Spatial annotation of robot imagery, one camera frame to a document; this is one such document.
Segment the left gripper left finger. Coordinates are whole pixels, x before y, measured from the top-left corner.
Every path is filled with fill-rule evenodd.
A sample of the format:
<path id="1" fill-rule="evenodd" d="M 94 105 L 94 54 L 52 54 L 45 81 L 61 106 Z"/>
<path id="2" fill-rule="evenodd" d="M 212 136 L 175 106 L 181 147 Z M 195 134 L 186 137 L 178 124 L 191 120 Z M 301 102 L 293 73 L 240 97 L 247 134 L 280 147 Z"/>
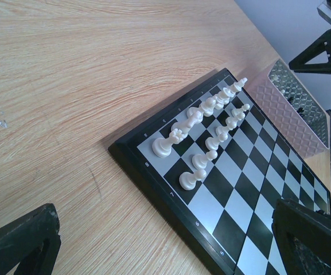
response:
<path id="1" fill-rule="evenodd" d="M 46 203 L 0 228 L 0 274 L 51 274 L 61 246 L 60 221 Z"/>

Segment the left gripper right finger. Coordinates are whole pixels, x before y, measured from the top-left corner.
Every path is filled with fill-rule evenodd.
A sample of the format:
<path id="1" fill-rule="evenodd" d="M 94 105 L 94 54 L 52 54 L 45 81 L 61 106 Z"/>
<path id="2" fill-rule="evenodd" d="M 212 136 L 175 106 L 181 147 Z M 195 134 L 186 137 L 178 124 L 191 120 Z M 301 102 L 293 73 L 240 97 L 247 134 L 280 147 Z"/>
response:
<path id="1" fill-rule="evenodd" d="M 272 218 L 287 274 L 331 274 L 331 215 L 278 199 Z"/>

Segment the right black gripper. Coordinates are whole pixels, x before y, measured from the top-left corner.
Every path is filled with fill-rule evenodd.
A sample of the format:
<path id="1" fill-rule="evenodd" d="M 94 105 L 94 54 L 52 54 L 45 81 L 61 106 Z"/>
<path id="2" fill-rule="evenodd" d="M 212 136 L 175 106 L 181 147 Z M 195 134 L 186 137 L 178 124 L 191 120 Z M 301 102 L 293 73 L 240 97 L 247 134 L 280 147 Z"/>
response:
<path id="1" fill-rule="evenodd" d="M 311 63 L 321 53 L 326 53 L 325 63 Z M 331 29 L 327 30 L 302 53 L 289 62 L 289 68 L 295 73 L 331 74 Z"/>

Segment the pink tin with chess pieces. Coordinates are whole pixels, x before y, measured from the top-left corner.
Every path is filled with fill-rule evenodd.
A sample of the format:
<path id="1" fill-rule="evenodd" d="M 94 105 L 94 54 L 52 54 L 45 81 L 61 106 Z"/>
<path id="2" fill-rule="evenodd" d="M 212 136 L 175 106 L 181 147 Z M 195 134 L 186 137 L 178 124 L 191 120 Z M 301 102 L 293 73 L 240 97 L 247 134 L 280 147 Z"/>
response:
<path id="1" fill-rule="evenodd" d="M 330 149 L 327 112 L 281 59 L 248 81 L 246 90 L 302 158 Z"/>

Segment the black and silver chessboard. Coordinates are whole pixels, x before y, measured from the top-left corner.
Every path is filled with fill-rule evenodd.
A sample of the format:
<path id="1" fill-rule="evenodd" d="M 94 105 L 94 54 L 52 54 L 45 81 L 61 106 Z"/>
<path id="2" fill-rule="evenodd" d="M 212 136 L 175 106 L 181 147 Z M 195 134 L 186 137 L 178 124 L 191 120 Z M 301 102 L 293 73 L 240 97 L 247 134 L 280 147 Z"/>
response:
<path id="1" fill-rule="evenodd" d="M 196 124 L 169 156 L 160 158 L 152 149 L 155 139 L 168 137 L 174 123 L 186 120 L 190 107 L 234 81 L 230 71 L 221 70 L 108 150 L 211 273 L 285 274 L 272 233 L 277 200 L 330 212 L 330 192 L 245 91 Z M 195 171 L 192 157 L 206 153 L 207 138 L 243 104 L 251 109 L 207 163 L 205 179 L 184 190 L 179 178 Z"/>

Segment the white knight chess piece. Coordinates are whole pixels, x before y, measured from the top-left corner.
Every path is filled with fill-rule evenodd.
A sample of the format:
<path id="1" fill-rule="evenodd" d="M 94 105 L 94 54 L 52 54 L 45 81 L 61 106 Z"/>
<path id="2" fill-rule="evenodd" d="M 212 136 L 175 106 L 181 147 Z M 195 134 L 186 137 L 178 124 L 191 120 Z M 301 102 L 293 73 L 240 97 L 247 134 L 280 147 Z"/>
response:
<path id="1" fill-rule="evenodd" d="M 201 122 L 203 114 L 200 111 L 196 111 L 191 117 L 187 118 L 184 121 L 176 122 L 172 125 L 171 131 L 174 129 L 181 130 L 184 135 L 187 135 L 190 129 L 195 125 Z"/>

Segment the white rook chess piece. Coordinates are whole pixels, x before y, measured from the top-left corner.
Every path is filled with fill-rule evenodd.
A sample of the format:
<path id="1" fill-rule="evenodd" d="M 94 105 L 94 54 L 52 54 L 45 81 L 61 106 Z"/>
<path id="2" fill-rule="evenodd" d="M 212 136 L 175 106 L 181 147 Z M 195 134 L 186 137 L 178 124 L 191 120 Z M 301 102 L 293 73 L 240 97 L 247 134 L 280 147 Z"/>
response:
<path id="1" fill-rule="evenodd" d="M 187 134 L 184 134 L 180 129 L 175 128 L 169 134 L 169 137 L 159 137 L 152 143 L 153 152 L 160 158 L 165 158 L 170 155 L 172 145 L 181 143 Z"/>

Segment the white pawn nearest corner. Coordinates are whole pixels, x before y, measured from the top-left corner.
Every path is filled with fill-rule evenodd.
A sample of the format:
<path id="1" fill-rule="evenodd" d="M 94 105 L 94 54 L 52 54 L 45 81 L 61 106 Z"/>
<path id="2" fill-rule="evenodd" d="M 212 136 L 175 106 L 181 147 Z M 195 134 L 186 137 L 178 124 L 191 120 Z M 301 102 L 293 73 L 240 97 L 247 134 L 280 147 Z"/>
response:
<path id="1" fill-rule="evenodd" d="M 184 190 L 192 190 L 196 186 L 197 181 L 201 181 L 206 177 L 207 173 L 204 169 L 191 172 L 183 172 L 179 177 L 179 183 Z"/>

